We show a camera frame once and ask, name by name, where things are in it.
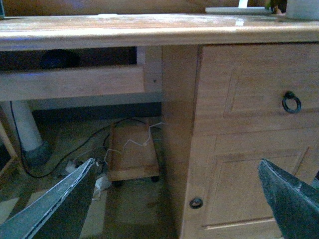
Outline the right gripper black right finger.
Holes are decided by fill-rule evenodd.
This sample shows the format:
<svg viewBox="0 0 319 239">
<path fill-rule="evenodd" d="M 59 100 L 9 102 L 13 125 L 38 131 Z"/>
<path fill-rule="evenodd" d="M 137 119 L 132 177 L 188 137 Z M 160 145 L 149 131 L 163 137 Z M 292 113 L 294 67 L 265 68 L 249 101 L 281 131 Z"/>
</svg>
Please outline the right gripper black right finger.
<svg viewBox="0 0 319 239">
<path fill-rule="evenodd" d="M 258 175 L 264 196 L 285 239 L 319 237 L 319 191 L 263 158 Z"/>
</svg>

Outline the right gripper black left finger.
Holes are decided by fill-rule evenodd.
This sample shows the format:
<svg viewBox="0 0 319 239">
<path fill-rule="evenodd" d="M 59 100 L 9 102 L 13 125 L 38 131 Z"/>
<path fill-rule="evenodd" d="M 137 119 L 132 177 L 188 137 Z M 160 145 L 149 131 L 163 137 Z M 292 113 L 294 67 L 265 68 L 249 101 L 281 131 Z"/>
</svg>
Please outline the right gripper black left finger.
<svg viewBox="0 0 319 239">
<path fill-rule="evenodd" d="M 24 210 L 0 226 L 2 239 L 77 239 L 96 182 L 96 160 L 88 159 Z"/>
</svg>

